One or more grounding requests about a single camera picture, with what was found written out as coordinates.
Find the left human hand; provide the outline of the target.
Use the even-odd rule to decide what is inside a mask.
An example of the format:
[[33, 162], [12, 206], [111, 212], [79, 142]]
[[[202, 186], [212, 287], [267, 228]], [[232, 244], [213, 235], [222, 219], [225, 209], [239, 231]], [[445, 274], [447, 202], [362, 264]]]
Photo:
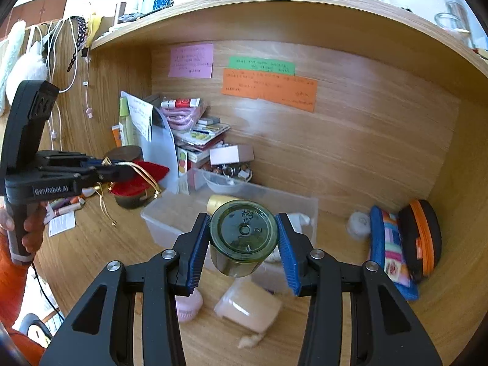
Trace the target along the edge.
[[[24, 230], [27, 232], [22, 238], [22, 244], [30, 254], [36, 254], [43, 242], [45, 229], [44, 219], [46, 215], [46, 203], [37, 205], [36, 211], [24, 221]], [[14, 231], [14, 220], [8, 215], [4, 206], [1, 207], [1, 234], [7, 235], [7, 231]]]

